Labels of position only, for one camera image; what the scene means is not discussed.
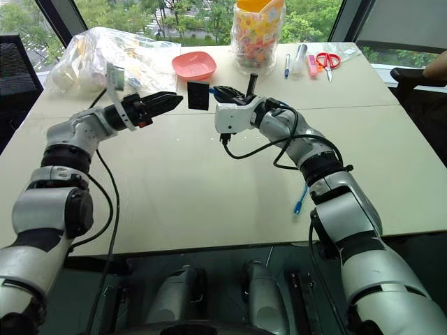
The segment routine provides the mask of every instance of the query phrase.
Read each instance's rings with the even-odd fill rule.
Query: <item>table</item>
[[[212,84],[245,90],[248,78],[231,66],[228,54],[222,56],[227,47],[182,51],[197,49],[216,59],[218,71]],[[294,49],[294,45],[280,45],[279,59]],[[271,76],[271,84],[269,79],[261,80],[256,93],[299,108],[311,126],[340,148],[381,215],[385,235],[446,229],[447,170],[363,56],[342,64],[332,84],[325,75],[311,84],[308,78],[286,82],[280,61]],[[363,84],[351,86],[358,76]],[[179,82],[178,92],[183,94],[185,89]],[[331,94],[333,101],[326,99]],[[46,130],[86,108],[91,100],[52,98],[44,91],[0,156],[0,246],[15,238],[10,211],[40,163]],[[101,105],[108,103],[106,98],[101,101]],[[252,130],[235,136],[229,146],[241,154],[266,142]],[[214,129],[212,106],[210,111],[187,110],[183,102],[175,111],[155,118],[151,126],[133,133],[122,131],[100,149],[122,199],[115,253],[307,240],[312,201],[306,198],[302,213],[292,215],[304,186],[301,174],[272,166],[278,148],[242,161],[228,157]],[[96,157],[91,174],[112,192]],[[97,232],[108,215],[107,204],[93,185],[91,194],[95,225],[86,237]],[[110,234],[108,230],[74,255],[105,254]]]

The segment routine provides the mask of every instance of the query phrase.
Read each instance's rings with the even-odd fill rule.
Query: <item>blue pen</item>
[[[284,77],[286,77],[286,79],[288,78],[288,73],[291,70],[291,55],[287,54],[286,55],[286,70],[284,71]]]

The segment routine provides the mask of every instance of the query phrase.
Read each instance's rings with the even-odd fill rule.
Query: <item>red scissors handle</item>
[[[320,52],[315,57],[316,62],[324,67],[327,68],[328,64],[330,68],[338,68],[340,63],[342,62],[342,59],[340,59],[340,56],[338,54],[331,54],[329,52]]]

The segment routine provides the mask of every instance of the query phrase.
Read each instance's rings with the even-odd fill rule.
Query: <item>plastic bag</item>
[[[355,43],[307,43],[307,54],[317,55],[320,52],[330,52],[333,54],[338,54],[340,56],[340,59],[342,60],[342,63],[362,54]]]
[[[273,69],[285,15],[284,0],[271,0],[259,13],[242,10],[235,4],[231,47],[239,69],[258,74]]]
[[[45,89],[77,95],[100,91],[106,85],[107,62],[124,68],[127,89],[141,96],[175,91],[176,75],[171,65],[180,54],[180,44],[115,29],[96,27],[75,35],[60,62],[52,69]]]

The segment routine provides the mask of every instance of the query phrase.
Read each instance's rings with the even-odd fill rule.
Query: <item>office chair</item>
[[[422,68],[393,68],[391,70],[391,77],[397,81],[394,95],[401,104],[418,85],[431,87],[444,87],[447,85],[447,80],[434,80],[424,77],[423,71]]]
[[[444,87],[447,80],[428,79],[423,69],[394,68],[390,74],[398,83],[394,95],[447,168],[447,94],[413,90]]]
[[[42,91],[19,35],[0,35],[0,153]]]

